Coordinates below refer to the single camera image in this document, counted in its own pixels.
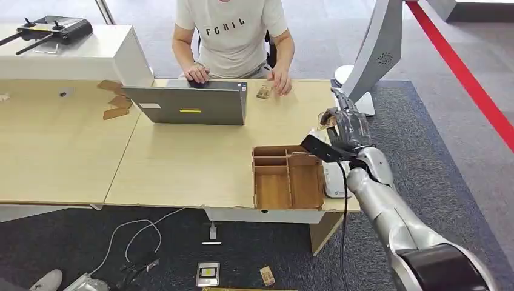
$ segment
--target sneaker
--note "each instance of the sneaker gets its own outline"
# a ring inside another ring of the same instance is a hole
[[[39,279],[29,290],[30,291],[57,291],[61,285],[61,270],[53,270],[46,274],[45,277]]]

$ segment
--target wooden table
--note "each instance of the wooden table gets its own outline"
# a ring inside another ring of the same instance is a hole
[[[243,215],[255,210],[252,148],[299,144],[334,100],[329,81],[296,80],[288,96],[266,100],[256,97],[266,80],[245,81],[247,115],[242,127],[154,124],[142,114],[105,203],[235,209]],[[154,86],[167,83],[157,79]],[[327,212],[321,222],[311,225],[313,253],[341,223],[344,201],[326,198],[322,209]],[[359,210],[356,198],[350,198],[349,211]],[[277,215],[312,214],[309,211]]]
[[[140,111],[104,121],[98,83],[0,80],[0,202],[104,202]]]
[[[154,86],[167,81],[156,79]],[[267,81],[245,81],[242,127],[154,124],[136,107],[104,121],[113,95],[97,89],[96,81],[0,81],[0,94],[11,96],[0,102],[0,203],[196,207],[264,215],[254,209],[252,148],[299,144],[318,115],[333,106],[333,97],[328,81],[296,80],[288,96],[263,100],[256,92]],[[66,88],[72,93],[60,97]],[[348,209],[360,210],[355,197]],[[340,225],[343,210],[344,201],[326,198],[321,212],[266,215],[320,213],[321,221],[310,225],[316,255]]]

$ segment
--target man's arm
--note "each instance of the man's arm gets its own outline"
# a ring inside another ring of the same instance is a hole
[[[273,80],[273,86],[277,93],[286,95],[293,88],[291,78],[289,78],[289,67],[295,54],[295,43],[289,29],[277,37],[272,37],[272,40],[277,49],[277,56],[270,79]]]
[[[193,50],[191,49],[194,32],[194,29],[183,29],[175,24],[172,40],[173,54],[182,68],[182,71],[184,71],[184,76],[188,80],[205,83],[209,80],[209,77],[207,76],[209,71],[202,65],[195,63]]]

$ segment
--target white t-shirt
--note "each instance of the white t-shirt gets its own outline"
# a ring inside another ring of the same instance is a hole
[[[255,70],[267,57],[266,30],[271,36],[287,30],[281,0],[176,1],[176,25],[198,29],[198,61],[223,78],[236,78]]]

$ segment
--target white cable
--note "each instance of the white cable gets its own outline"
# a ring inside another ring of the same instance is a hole
[[[180,208],[179,210],[175,210],[174,212],[171,212],[171,213],[168,213],[166,215],[164,215],[161,219],[157,220],[156,222],[154,222],[154,224],[157,224],[163,220],[165,220],[168,216],[171,216],[171,215],[174,215],[176,214],[177,212],[181,211],[181,210],[184,210],[184,208]],[[145,229],[149,228],[150,226],[152,225],[147,225],[145,227],[143,227],[142,229],[140,229],[138,232],[136,232],[136,234],[132,237],[132,239],[130,240],[130,242],[128,242],[127,244],[127,247],[125,248],[125,259],[127,260],[127,262],[130,263],[130,260],[129,260],[129,248],[130,248],[130,245],[132,244],[132,242],[134,241],[134,239]],[[155,252],[157,252],[159,250],[159,248],[161,247],[161,233],[159,232],[159,244],[157,245],[157,248],[155,249]]]
[[[105,262],[107,261],[107,258],[109,257],[109,253],[111,252],[111,247],[112,247],[112,241],[113,241],[113,239],[114,239],[114,234],[118,231],[118,229],[119,229],[120,227],[127,226],[127,225],[129,225],[129,224],[133,224],[133,223],[137,223],[137,222],[147,222],[147,223],[149,223],[149,225],[147,225],[147,226],[143,227],[141,230],[139,230],[139,231],[138,231],[138,232],[137,232],[137,233],[132,237],[132,239],[130,240],[130,242],[129,242],[129,243],[128,243],[128,245],[127,245],[127,248],[125,249],[125,259],[127,260],[127,262],[129,262],[129,263],[130,263],[129,258],[128,258],[128,256],[127,256],[127,253],[128,253],[128,250],[129,250],[129,247],[130,247],[130,245],[131,245],[132,241],[136,238],[136,236],[137,236],[137,235],[139,235],[139,234],[140,234],[143,230],[145,230],[146,228],[148,228],[148,227],[150,227],[150,226],[153,226],[153,228],[154,228],[154,229],[157,231],[157,233],[159,234],[159,244],[157,245],[157,248],[156,248],[156,249],[155,249],[155,251],[154,251],[154,252],[157,252],[157,251],[159,250],[160,246],[161,246],[161,242],[162,242],[162,235],[161,235],[161,232],[159,231],[159,229],[157,228],[157,226],[156,226],[155,224],[157,224],[157,223],[161,222],[163,219],[165,219],[165,218],[167,218],[168,216],[173,215],[173,214],[175,214],[175,213],[177,213],[177,212],[179,212],[179,211],[181,211],[181,210],[184,210],[184,208],[181,208],[181,209],[179,209],[179,210],[175,210],[175,211],[174,211],[174,212],[172,212],[172,213],[168,213],[168,214],[164,215],[161,219],[157,220],[156,222],[151,222],[151,221],[150,221],[150,220],[148,220],[148,219],[139,219],[139,220],[129,221],[129,222],[125,222],[125,223],[122,223],[122,224],[118,225],[118,226],[114,229],[113,234],[111,235],[111,240],[109,241],[109,247],[107,248],[107,253],[105,254],[105,258],[104,258],[104,260],[102,261],[102,263],[100,263],[100,265],[99,265],[98,267],[96,267],[96,269],[95,269],[95,270],[93,270],[93,271],[91,271],[91,272],[89,273],[89,276],[93,275],[96,271],[98,271],[98,270],[99,270],[99,269],[100,269],[100,268],[105,264]]]
[[[102,261],[102,263],[100,263],[100,265],[95,270],[93,270],[93,271],[91,271],[89,273],[90,276],[92,274],[94,274],[96,271],[98,271],[105,264],[105,261],[107,260],[107,258],[109,257],[109,253],[111,252],[111,247],[112,247],[112,241],[114,239],[114,234],[118,231],[118,229],[120,227],[127,226],[129,224],[133,224],[133,223],[137,223],[137,222],[148,222],[150,224],[148,226],[153,226],[155,228],[155,230],[157,230],[157,232],[159,233],[159,240],[161,239],[161,233],[159,232],[159,229],[157,229],[157,227],[155,226],[155,224],[153,222],[151,222],[150,220],[147,220],[147,219],[140,219],[140,220],[129,221],[129,222],[125,222],[123,224],[118,225],[117,228],[114,229],[113,234],[111,235],[111,240],[109,241],[109,247],[107,248],[107,253],[105,254],[104,260]]]

